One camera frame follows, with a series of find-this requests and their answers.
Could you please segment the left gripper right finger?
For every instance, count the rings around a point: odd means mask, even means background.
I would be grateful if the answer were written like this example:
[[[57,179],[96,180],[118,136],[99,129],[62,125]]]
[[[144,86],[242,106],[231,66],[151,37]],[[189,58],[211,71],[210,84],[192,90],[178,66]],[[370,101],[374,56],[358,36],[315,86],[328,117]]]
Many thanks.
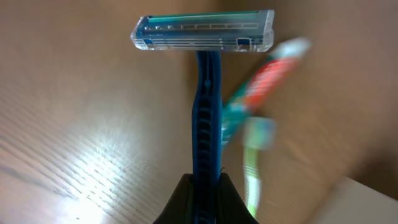
[[[220,174],[218,182],[216,222],[219,224],[258,224],[225,172]]]

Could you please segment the red green toothpaste tube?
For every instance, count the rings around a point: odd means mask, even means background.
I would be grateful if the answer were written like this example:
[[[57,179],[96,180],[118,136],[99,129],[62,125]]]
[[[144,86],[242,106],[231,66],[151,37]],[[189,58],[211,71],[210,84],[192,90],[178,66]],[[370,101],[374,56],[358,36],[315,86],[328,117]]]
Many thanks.
[[[221,147],[224,148],[250,115],[308,52],[311,43],[298,37],[281,42],[266,57],[253,76],[223,105]]]

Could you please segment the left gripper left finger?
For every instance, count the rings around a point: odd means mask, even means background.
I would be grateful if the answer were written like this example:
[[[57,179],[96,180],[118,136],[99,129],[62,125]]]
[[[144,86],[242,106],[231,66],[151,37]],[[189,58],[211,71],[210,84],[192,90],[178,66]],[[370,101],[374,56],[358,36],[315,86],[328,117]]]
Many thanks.
[[[184,174],[178,182],[161,214],[153,224],[192,224],[193,218],[193,175]]]

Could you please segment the blue disposable razor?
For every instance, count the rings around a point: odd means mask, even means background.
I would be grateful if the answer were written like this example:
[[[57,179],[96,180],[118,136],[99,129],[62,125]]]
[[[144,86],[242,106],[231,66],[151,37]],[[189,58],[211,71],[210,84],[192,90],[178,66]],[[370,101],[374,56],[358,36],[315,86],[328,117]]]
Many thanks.
[[[198,85],[192,107],[194,223],[216,221],[221,162],[221,52],[272,47],[274,11],[142,16],[131,40],[140,50],[193,50]]]

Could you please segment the green white toothbrush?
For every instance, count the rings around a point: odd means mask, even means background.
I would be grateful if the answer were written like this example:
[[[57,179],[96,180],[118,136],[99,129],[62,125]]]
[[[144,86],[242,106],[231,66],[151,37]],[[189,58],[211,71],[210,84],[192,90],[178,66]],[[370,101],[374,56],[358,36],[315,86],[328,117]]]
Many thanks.
[[[259,175],[260,151],[268,151],[274,140],[275,121],[269,118],[248,118],[243,134],[243,175],[245,205],[255,218],[261,199],[262,180]]]

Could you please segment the white cardboard box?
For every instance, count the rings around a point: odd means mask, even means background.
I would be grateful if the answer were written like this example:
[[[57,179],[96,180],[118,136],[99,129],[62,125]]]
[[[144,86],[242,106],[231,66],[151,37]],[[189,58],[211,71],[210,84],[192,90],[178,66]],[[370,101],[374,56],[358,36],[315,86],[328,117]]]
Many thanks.
[[[311,219],[311,224],[397,224],[397,200],[345,179]]]

